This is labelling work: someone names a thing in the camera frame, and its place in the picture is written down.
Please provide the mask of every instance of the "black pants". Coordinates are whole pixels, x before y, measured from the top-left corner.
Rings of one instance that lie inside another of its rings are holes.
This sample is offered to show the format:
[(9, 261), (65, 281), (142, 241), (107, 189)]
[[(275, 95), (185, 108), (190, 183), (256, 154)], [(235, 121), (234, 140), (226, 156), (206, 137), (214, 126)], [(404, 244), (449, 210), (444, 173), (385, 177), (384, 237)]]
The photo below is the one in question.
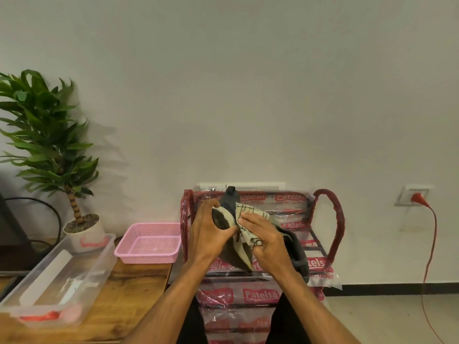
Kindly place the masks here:
[[(182, 329), (177, 339), (177, 344), (207, 344), (204, 320), (199, 311), (199, 303), (193, 298)], [(271, 318), (271, 330), (266, 344), (275, 343), (301, 343), (310, 344), (311, 341), (301, 325), (300, 319), (293, 310), (287, 297), (282, 294)]]

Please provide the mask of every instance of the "red power cable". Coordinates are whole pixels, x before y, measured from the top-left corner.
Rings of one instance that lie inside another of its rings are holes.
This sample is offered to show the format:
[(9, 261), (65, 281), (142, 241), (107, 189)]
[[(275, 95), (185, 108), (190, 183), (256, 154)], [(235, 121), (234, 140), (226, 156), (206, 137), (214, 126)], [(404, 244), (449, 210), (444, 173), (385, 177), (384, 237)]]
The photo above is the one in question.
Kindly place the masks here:
[(424, 316), (426, 317), (426, 320), (427, 320), (427, 323), (429, 324), (429, 327), (431, 328), (432, 332), (437, 336), (438, 340), (441, 341), (443, 344), (445, 344), (445, 342), (440, 339), (438, 334), (433, 329), (433, 327), (432, 327), (432, 325), (431, 325), (431, 323), (429, 321), (429, 318), (427, 317), (426, 309), (424, 307), (424, 292), (426, 290), (427, 273), (429, 272), (429, 266), (430, 266), (430, 263), (432, 262), (432, 257), (433, 257), (433, 250), (435, 249), (435, 241), (437, 240), (437, 215), (435, 214), (435, 211), (433, 211), (431, 206), (428, 204), (428, 202), (426, 202), (426, 200), (422, 197), (421, 193), (413, 194), (413, 196), (411, 197), (411, 201), (415, 202), (415, 203), (418, 203), (418, 204), (421, 204), (421, 205), (429, 208), (432, 211), (433, 217), (434, 217), (434, 220), (435, 220), (435, 229), (434, 229), (434, 232), (433, 232), (433, 241), (432, 241), (431, 254), (430, 254), (430, 257), (429, 257), (429, 261), (427, 262), (426, 272), (424, 273), (424, 279), (422, 281), (421, 304), (422, 304), (422, 311), (424, 312)]

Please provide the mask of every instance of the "baseboard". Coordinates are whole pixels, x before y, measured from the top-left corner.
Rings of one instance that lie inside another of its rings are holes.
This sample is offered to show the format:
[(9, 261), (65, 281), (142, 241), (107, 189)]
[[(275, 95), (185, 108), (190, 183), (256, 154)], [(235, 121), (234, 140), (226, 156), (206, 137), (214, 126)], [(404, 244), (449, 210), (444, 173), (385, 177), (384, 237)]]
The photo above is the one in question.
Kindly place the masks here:
[[(393, 296), (420, 295), (422, 283), (381, 283), (369, 285), (343, 285), (342, 291), (324, 288), (324, 295), (334, 296)], [(426, 283), (424, 295), (459, 294), (459, 283)]]

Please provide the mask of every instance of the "potted plant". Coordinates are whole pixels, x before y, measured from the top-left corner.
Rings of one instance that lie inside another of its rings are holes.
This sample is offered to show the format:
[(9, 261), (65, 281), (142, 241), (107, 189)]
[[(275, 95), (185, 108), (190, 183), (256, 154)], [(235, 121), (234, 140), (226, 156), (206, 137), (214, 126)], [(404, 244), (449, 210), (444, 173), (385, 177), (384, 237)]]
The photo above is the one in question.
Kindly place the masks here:
[(49, 90), (42, 75), (33, 70), (24, 70), (20, 76), (0, 73), (0, 96), (10, 101), (1, 101), (0, 109), (12, 114), (12, 118), (0, 121), (16, 130), (0, 132), (9, 137), (9, 144), (21, 150), (16, 156), (5, 151), (2, 162), (18, 167), (27, 167), (17, 176), (28, 183), (30, 192), (40, 190), (53, 195), (64, 192), (73, 209), (74, 220), (64, 232), (71, 237), (77, 251), (103, 245), (104, 229), (96, 214), (82, 215), (76, 198), (93, 195), (87, 185), (94, 181), (99, 158), (92, 159), (83, 153), (92, 144), (82, 141), (87, 121), (80, 123), (69, 116), (75, 106), (67, 104), (73, 92), (73, 82), (61, 88)]

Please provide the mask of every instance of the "floor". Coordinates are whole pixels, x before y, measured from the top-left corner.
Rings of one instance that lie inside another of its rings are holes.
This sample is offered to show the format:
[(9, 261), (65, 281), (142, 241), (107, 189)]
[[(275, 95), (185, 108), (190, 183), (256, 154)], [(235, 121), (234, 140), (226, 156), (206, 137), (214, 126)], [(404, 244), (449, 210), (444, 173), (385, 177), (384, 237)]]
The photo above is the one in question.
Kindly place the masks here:
[[(180, 262), (174, 264), (170, 283), (181, 267)], [(420, 296), (327, 297), (326, 302), (363, 344), (441, 344), (427, 324)], [(459, 295), (427, 295), (424, 303), (444, 343), (459, 343)]]

